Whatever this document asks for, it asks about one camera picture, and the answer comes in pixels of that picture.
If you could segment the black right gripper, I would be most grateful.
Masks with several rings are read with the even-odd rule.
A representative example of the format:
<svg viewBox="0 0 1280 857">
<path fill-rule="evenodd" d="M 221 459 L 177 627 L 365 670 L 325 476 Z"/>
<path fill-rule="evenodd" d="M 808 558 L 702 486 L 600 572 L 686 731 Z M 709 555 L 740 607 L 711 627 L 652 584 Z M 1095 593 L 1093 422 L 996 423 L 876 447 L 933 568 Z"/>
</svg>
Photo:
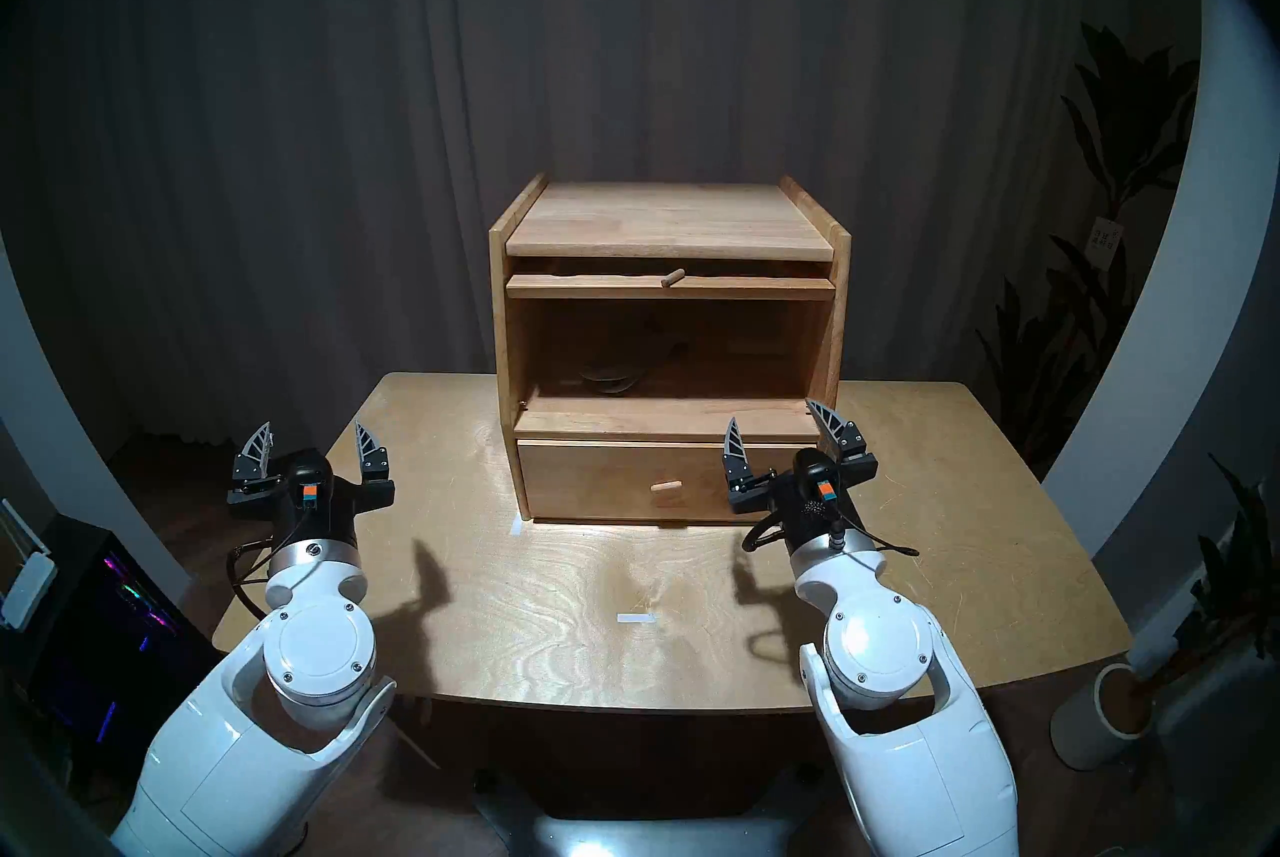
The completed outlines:
<svg viewBox="0 0 1280 857">
<path fill-rule="evenodd" d="M 846 530 L 864 532 L 849 489 L 874 478 L 878 460 L 865 455 L 867 440 L 856 423 L 814 399 L 806 399 L 806 411 L 817 425 L 819 448 L 829 457 L 796 455 L 794 468 L 783 473 L 753 475 L 739 421 L 731 416 L 727 423 L 722 466 L 730 509 L 736 515 L 765 510 L 764 519 L 742 537 L 742 553 L 777 541 L 796 553 L 818 537 L 833 537 L 841 550 Z"/>
</svg>

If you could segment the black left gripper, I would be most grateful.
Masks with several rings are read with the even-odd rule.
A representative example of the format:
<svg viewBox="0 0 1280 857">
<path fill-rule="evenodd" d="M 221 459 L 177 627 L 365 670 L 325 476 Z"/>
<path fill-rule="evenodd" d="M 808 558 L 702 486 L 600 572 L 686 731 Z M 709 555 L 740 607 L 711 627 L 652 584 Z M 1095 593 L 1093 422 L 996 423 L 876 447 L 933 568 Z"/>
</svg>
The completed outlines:
<svg viewBox="0 0 1280 857">
<path fill-rule="evenodd" d="M 356 515 L 393 505 L 393 480 L 389 452 L 358 420 L 355 443 L 358 484 L 334 475 L 323 455 L 270 460 L 274 436 L 268 420 L 234 457 L 228 492 L 230 517 L 271 524 L 274 550 L 311 541 L 356 547 Z"/>
</svg>

